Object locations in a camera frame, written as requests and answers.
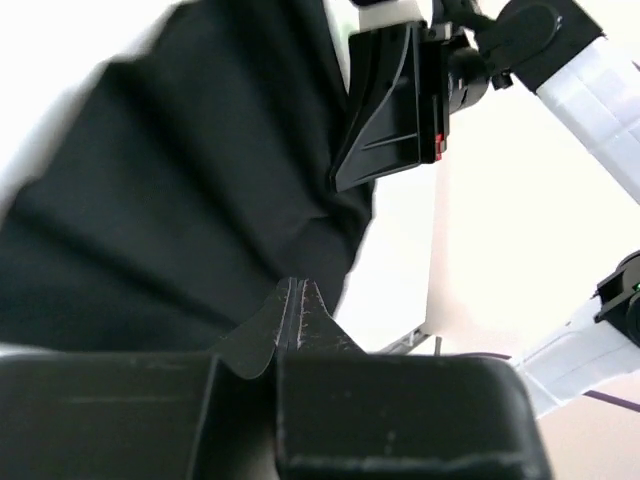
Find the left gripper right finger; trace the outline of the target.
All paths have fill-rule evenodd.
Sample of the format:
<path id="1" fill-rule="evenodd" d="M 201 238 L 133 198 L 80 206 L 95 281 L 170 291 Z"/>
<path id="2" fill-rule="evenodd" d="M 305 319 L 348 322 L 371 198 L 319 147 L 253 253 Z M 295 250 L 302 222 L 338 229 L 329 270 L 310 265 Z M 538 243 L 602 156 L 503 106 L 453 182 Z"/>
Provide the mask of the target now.
<path id="1" fill-rule="evenodd" d="M 361 351 L 317 286 L 285 282 L 276 459 L 284 479 L 549 479 L 526 389 L 483 356 Z"/>

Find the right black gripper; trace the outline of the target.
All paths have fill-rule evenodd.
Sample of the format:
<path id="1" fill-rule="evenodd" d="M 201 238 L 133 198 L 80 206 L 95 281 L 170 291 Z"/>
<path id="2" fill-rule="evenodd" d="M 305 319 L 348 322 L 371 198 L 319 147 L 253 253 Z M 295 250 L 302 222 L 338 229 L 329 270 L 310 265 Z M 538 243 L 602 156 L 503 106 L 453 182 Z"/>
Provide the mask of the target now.
<path id="1" fill-rule="evenodd" d="M 477 104 L 489 88 L 513 85 L 507 72 L 489 75 L 462 28 L 423 25 L 418 43 L 416 27 L 397 24 L 349 38 L 347 120 L 330 173 L 337 192 L 420 165 L 419 100 L 424 161 L 435 163 L 447 149 L 450 116 Z"/>

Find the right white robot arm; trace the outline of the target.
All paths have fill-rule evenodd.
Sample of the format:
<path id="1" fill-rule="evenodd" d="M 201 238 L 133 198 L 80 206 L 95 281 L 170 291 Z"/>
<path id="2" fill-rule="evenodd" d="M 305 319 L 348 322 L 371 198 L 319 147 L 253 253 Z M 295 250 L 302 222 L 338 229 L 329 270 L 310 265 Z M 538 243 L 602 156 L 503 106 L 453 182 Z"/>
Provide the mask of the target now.
<path id="1" fill-rule="evenodd" d="M 332 40 L 348 92 L 329 183 L 343 192 L 439 161 L 452 114 L 522 83 L 632 198 L 639 195 L 639 68 L 575 1 L 356 1 Z M 537 417 L 639 368 L 639 257 L 631 254 L 542 343 L 512 360 Z"/>

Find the black pleated skirt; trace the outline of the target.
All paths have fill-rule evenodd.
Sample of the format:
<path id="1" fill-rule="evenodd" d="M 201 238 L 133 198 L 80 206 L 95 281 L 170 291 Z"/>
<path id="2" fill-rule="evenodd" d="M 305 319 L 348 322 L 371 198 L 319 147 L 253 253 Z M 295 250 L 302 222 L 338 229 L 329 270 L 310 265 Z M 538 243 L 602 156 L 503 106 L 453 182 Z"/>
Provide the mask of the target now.
<path id="1" fill-rule="evenodd" d="M 1 338 L 213 345 L 290 277 L 334 311 L 372 190 L 327 183 L 346 93 L 319 1 L 196 1 L 110 62 L 1 227 Z"/>

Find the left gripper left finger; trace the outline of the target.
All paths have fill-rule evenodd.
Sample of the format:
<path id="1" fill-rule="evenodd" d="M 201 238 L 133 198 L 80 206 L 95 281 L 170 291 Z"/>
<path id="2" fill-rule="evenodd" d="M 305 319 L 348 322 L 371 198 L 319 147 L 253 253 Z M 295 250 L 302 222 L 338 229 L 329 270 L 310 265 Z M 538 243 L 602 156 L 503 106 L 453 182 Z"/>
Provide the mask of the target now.
<path id="1" fill-rule="evenodd" d="M 277 350 L 295 284 L 198 352 L 1 359 L 5 479 L 274 479 Z"/>

